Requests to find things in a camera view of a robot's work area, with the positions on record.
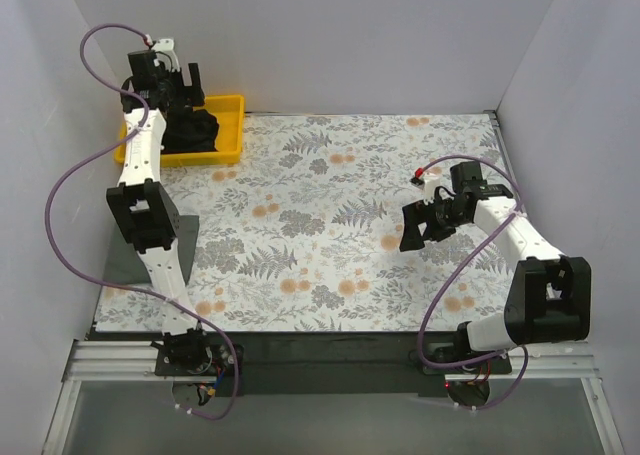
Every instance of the wall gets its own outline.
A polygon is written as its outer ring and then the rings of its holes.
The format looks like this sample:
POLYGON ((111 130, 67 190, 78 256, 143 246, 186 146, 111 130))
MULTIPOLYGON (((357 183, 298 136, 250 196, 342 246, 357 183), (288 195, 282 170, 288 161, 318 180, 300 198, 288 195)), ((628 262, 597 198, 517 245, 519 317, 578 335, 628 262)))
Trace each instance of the wall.
POLYGON ((640 0, 554 0, 500 105, 536 225, 593 269, 590 341, 627 453, 640 453, 640 0))
MULTIPOLYGON (((96 287, 54 257, 43 225, 55 179, 112 140, 121 119, 118 97, 79 62, 86 28, 73 0, 0 0, 0 453, 40 453, 71 342, 82 338, 97 300, 96 287)), ((95 43, 88 55, 113 76, 95 43)), ((116 179, 111 160, 95 163, 63 187, 55 206, 62 247, 93 274, 101 273, 112 226, 104 189, 116 179)))
MULTIPOLYGON (((551 0, 76 0, 90 25, 173 36, 208 93, 248 110, 495 109, 551 0)), ((119 78, 126 40, 99 43, 119 78)))

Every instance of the floral pattern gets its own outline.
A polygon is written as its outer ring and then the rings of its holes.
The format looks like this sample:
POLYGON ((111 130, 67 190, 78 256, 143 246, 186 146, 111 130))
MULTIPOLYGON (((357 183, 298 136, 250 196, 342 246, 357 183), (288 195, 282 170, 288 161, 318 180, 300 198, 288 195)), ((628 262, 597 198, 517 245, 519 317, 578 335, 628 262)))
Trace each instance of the floral pattern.
MULTIPOLYGON (((416 330, 484 234, 472 226, 400 253, 416 168, 448 154, 504 168, 486 115, 249 116, 232 167, 165 169, 184 214, 200 216, 189 296, 227 330, 416 330)), ((455 161, 434 167, 448 178, 455 161)), ((499 177, 486 171, 489 179, 499 177)), ((463 272, 429 328, 501 310, 511 276, 491 246, 463 272)), ((104 289, 96 330, 158 331, 160 304, 104 289)))

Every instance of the gray wall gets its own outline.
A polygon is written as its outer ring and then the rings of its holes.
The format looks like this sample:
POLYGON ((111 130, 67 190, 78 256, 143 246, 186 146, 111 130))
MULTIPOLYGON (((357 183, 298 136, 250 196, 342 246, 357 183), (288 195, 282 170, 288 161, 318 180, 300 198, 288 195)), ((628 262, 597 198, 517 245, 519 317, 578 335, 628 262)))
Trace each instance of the gray wall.
POLYGON ((590 341, 640 453, 640 0, 554 0, 499 117, 533 221, 593 268, 590 341))
MULTIPOLYGON (((498 106, 551 0, 76 0, 90 25, 173 36, 208 93, 248 110, 477 112, 498 106)), ((120 78, 131 45, 99 39, 120 78)))
MULTIPOLYGON (((43 210, 55 179, 115 136, 118 97, 83 70, 86 25, 73 0, 0 0, 0 453, 39 454, 74 337, 88 328, 97 289, 47 245, 43 210)), ((112 72, 96 44, 89 58, 112 72)), ((54 228, 71 260, 99 274, 111 226, 105 159, 60 193, 54 228)))

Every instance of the gray mat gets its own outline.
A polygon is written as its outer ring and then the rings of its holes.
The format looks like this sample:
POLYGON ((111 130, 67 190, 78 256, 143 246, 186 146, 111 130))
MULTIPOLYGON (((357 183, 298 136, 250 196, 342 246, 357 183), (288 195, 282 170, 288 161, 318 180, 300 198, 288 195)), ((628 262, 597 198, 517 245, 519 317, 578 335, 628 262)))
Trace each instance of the gray mat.
MULTIPOLYGON (((191 278, 191 267, 196 252, 200 217, 197 215, 180 215, 178 228, 178 258, 185 283, 191 278)), ((118 227, 114 227, 109 243, 109 253, 104 266, 103 280, 111 283, 131 285, 136 283, 151 283, 149 274, 138 257, 138 254, 124 241, 118 227)))

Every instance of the yellow tray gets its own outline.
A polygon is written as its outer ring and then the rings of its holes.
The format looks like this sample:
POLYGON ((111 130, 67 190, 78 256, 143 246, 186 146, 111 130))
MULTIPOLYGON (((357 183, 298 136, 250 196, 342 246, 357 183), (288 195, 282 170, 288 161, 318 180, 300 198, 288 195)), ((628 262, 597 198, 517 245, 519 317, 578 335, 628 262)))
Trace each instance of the yellow tray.
MULTIPOLYGON (((217 152, 172 153, 160 156, 162 167, 182 167, 185 165, 230 164, 240 161, 242 153, 242 122, 244 121, 244 97, 242 95, 220 95, 205 97, 204 109, 218 119, 220 129, 216 137, 217 152)), ((127 134, 125 124, 120 128, 120 139, 127 134)), ((113 158, 124 163, 125 146, 120 145, 113 158)))

